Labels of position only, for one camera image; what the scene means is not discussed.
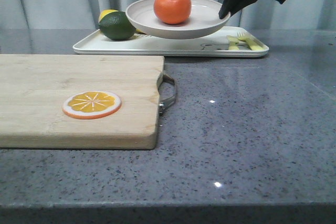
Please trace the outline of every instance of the wooden cutting board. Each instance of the wooden cutting board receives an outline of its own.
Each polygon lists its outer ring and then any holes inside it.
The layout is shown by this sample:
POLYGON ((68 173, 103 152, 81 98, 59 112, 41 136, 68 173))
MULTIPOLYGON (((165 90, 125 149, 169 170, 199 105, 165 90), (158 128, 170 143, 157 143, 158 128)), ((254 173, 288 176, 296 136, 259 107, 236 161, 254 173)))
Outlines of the wooden cutting board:
POLYGON ((0 55, 0 147, 153 149, 164 57, 0 55), (82 120, 65 115, 70 96, 110 91, 114 114, 82 120))

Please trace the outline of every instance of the green lime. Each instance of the green lime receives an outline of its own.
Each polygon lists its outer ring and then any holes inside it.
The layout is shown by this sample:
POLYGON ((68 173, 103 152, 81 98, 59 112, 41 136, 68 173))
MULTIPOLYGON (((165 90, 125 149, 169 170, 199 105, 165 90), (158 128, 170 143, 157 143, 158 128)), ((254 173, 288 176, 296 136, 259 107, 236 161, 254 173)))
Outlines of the green lime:
POLYGON ((125 12, 106 14, 99 22, 99 29, 112 40, 126 40, 135 33, 135 27, 129 22, 125 12))

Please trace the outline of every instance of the fork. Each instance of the fork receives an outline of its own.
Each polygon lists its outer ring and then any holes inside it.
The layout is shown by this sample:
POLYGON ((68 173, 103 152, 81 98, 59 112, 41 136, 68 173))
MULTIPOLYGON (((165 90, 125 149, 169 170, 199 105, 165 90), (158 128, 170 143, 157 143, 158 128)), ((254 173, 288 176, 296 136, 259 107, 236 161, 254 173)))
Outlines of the fork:
POLYGON ((246 33, 238 33, 237 38, 241 41, 245 41, 251 50, 253 51, 261 51, 263 47, 258 45, 252 38, 246 33))
POLYGON ((239 47, 237 46, 239 40, 236 37, 227 35, 226 38, 229 41, 229 50, 239 50, 239 47))

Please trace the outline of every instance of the tangerine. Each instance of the tangerine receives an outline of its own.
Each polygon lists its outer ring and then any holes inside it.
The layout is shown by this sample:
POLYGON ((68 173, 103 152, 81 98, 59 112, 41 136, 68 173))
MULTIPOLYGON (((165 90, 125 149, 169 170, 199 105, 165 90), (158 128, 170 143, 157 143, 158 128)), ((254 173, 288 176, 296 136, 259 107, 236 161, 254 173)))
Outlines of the tangerine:
POLYGON ((167 24, 182 23, 190 16, 191 0, 155 0, 154 13, 167 24))

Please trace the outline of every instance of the lime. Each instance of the lime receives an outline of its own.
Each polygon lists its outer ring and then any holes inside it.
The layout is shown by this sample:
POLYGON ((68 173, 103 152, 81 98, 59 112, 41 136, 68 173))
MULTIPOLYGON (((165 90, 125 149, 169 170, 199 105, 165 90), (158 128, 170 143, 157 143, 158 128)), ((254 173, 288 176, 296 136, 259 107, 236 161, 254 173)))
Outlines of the lime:
POLYGON ((113 13, 113 12, 117 12, 118 10, 114 10, 114 9, 106 9, 106 10, 103 10, 100 15, 99 15, 99 18, 98 18, 98 22, 101 21, 102 18, 105 17, 106 14, 109 14, 109 13, 113 13))
POLYGON ((135 27, 129 22, 125 12, 106 14, 99 22, 100 31, 112 40, 126 40, 135 33, 135 27))

